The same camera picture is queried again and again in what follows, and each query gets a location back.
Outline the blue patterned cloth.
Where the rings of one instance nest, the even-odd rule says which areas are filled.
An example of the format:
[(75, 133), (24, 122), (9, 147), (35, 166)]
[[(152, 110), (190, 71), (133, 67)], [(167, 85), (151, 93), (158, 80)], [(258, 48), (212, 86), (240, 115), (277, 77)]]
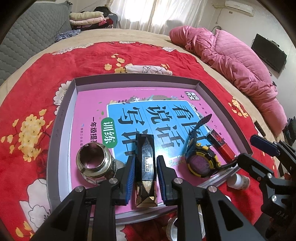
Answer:
[(75, 37), (75, 36), (79, 35), (80, 33), (81, 33), (80, 29), (78, 29), (78, 30), (69, 30), (69, 31), (66, 31), (66, 32), (63, 32), (63, 33), (59, 33), (56, 36), (55, 43), (59, 42), (61, 40), (64, 40), (64, 39), (69, 39), (71, 37)]

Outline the grey shallow cardboard box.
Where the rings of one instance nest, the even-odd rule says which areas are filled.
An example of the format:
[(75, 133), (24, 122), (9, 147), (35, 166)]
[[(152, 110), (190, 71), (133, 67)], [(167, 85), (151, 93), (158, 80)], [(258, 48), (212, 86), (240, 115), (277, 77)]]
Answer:
[[(107, 74), (76, 78), (71, 81), (61, 102), (51, 135), (47, 162), (47, 190), (50, 206), (55, 209), (75, 188), (70, 184), (70, 147), (74, 108), (79, 92), (112, 88), (184, 88), (199, 90), (232, 136), (239, 153), (251, 154), (247, 137), (238, 123), (214, 94), (201, 81), (156, 74)], [(238, 167), (221, 171), (203, 179), (200, 187), (219, 186), (238, 171)]]

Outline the white sheer curtain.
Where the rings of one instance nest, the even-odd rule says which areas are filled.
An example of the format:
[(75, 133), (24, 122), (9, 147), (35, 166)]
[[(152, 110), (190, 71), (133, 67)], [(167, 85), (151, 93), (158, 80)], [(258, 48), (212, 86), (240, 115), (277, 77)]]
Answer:
[(184, 25), (197, 27), (207, 1), (109, 1), (107, 6), (118, 16), (121, 29), (168, 35)]

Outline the red lipstick tube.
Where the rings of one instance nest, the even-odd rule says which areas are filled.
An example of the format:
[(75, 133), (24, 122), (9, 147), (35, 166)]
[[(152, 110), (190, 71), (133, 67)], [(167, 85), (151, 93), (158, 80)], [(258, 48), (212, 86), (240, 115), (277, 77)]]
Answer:
[(218, 151), (226, 163), (231, 163), (235, 159), (236, 154), (215, 130), (210, 130), (206, 135), (206, 139)]

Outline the beige bed sheet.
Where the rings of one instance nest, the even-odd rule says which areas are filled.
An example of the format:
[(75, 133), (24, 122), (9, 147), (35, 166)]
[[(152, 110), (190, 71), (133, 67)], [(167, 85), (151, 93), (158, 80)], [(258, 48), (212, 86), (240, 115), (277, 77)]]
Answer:
[[(22, 74), (41, 56), (46, 53), (53, 53), (58, 51), (64, 51), (66, 49), (72, 48), (86, 48), (94, 43), (100, 42), (140, 42), (144, 44), (151, 44), (160, 47), (175, 48), (179, 52), (188, 53), (187, 50), (173, 44), (170, 38), (166, 35), (154, 34), (145, 31), (138, 30), (123, 30), (123, 29), (101, 29), (101, 30), (89, 30), (84, 31), (81, 34), (57, 42), (38, 54), (31, 57), (21, 68), (19, 68), (14, 74), (12, 74), (2, 85), (1, 85), (1, 102), (3, 102), (6, 96), (10, 93), (13, 86), (17, 83)], [(269, 141), (279, 141), (284, 140), (283, 133), (279, 135), (272, 134), (263, 117), (256, 109), (256, 107), (251, 103), (246, 96), (239, 92), (239, 90), (234, 87), (223, 75), (209, 67), (207, 64), (203, 63), (198, 57), (196, 60), (202, 65), (204, 70), (211, 75), (215, 80), (217, 80), (223, 88), (225, 88), (234, 98), (236, 98), (246, 111), (251, 115), (253, 121), (258, 121), (266, 133), (266, 138)]]

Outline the small white pill bottle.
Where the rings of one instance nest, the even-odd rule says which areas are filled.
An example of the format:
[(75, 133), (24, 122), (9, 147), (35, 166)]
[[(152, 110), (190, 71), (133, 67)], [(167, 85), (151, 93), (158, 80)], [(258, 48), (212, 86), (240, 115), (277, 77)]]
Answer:
[(249, 185), (250, 179), (238, 173), (235, 173), (227, 180), (227, 186), (236, 190), (246, 190)]

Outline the pink quilted duvet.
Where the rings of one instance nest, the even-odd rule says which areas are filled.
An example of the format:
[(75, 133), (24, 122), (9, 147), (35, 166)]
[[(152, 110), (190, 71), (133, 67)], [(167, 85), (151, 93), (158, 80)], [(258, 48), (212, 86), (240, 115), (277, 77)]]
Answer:
[(171, 41), (197, 55), (247, 96), (263, 116), (274, 136), (287, 125), (285, 111), (269, 70), (244, 42), (224, 30), (179, 26), (170, 30)]

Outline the black gold faceted lighter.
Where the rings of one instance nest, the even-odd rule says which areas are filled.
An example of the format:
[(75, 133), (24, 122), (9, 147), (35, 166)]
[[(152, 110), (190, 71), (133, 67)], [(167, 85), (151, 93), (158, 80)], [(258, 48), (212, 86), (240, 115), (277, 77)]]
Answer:
[(135, 207), (156, 207), (158, 199), (154, 136), (138, 133), (135, 144)]

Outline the white plastic jar lid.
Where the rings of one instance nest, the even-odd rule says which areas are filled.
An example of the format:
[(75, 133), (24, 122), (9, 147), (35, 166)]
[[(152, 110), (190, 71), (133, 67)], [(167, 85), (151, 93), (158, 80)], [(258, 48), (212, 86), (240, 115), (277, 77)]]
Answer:
[[(202, 210), (201, 206), (197, 205), (198, 207), (198, 212), (199, 212), (199, 219), (200, 219), (200, 227), (201, 227), (201, 232), (202, 232), (202, 238), (205, 238), (205, 227), (204, 227), (204, 222), (203, 222), (203, 215), (202, 215)], [(166, 226), (166, 236), (168, 240), (170, 241), (175, 241), (177, 240), (177, 216), (174, 216), (173, 218), (170, 218), (168, 221), (168, 225)]]

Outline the white wall air conditioner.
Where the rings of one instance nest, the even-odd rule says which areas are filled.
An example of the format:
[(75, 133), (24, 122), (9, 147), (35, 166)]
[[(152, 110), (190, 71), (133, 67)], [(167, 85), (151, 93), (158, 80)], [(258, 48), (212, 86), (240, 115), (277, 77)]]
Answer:
[(253, 17), (255, 14), (255, 9), (252, 6), (241, 2), (225, 1), (225, 6), (247, 16)]

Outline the yellow black digital watch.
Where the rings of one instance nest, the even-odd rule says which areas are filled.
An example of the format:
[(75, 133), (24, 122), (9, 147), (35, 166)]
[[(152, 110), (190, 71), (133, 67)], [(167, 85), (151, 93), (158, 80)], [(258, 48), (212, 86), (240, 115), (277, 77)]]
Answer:
[(221, 157), (218, 151), (208, 142), (206, 135), (198, 137), (198, 129), (210, 121), (212, 115), (201, 118), (189, 132), (189, 141), (185, 152), (185, 161), (190, 172), (200, 178), (209, 178), (219, 171), (234, 167)]

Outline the black flat television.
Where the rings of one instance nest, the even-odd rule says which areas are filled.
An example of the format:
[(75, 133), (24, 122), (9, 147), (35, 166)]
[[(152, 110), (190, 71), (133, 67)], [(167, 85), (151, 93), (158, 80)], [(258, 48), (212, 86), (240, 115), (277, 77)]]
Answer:
[(251, 49), (277, 73), (281, 73), (287, 62), (287, 54), (274, 41), (256, 34)]

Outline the metal threaded pipe fitting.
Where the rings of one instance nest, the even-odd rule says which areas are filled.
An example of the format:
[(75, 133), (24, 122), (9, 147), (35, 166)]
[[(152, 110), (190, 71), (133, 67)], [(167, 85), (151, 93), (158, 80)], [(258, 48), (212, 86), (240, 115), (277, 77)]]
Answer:
[(76, 166), (82, 177), (92, 185), (115, 177), (125, 163), (115, 159), (110, 150), (98, 142), (83, 145), (76, 155)]

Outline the grey quilted headboard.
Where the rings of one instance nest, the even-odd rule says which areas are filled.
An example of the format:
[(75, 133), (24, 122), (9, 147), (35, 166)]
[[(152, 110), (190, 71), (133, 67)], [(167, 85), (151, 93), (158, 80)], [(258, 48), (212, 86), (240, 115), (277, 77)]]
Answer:
[(1, 43), (1, 84), (32, 56), (54, 44), (60, 33), (71, 30), (72, 4), (38, 2), (12, 25)]

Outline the pink Chinese workbook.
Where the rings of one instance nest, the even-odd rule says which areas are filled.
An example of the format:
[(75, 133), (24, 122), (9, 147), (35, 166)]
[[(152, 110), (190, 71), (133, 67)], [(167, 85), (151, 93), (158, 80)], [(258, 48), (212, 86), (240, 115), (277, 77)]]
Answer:
[(71, 131), (70, 184), (91, 187), (76, 165), (79, 149), (89, 142), (105, 144), (112, 156), (125, 163), (135, 152), (135, 136), (154, 136), (156, 155), (163, 156), (168, 167), (178, 176), (201, 184), (184, 160), (189, 132), (197, 122), (210, 114), (210, 121), (199, 128), (198, 137), (207, 145), (207, 133), (214, 129), (231, 150), (239, 150), (222, 121), (199, 90), (184, 88), (112, 88), (78, 93)]

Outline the red floral blanket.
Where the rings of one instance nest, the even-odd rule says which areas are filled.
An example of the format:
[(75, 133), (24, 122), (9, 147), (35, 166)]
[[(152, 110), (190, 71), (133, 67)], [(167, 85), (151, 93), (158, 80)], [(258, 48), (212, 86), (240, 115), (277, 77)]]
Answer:
[(50, 51), (26, 68), (1, 104), (1, 220), (14, 240), (29, 240), (35, 232), (27, 216), (27, 188), (35, 181), (45, 186), (49, 134), (62, 87), (76, 77), (121, 73), (128, 64), (156, 65), (175, 76), (201, 80), (218, 94), (246, 137), (256, 133), (246, 105), (185, 52), (140, 42)]

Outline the stack of folded blankets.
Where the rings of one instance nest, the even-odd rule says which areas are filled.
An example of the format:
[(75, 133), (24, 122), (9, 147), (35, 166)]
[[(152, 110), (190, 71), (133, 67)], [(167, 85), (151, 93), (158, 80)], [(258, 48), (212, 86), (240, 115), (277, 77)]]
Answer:
[(70, 26), (73, 30), (112, 29), (115, 20), (110, 17), (112, 12), (106, 6), (98, 6), (94, 11), (70, 13)]

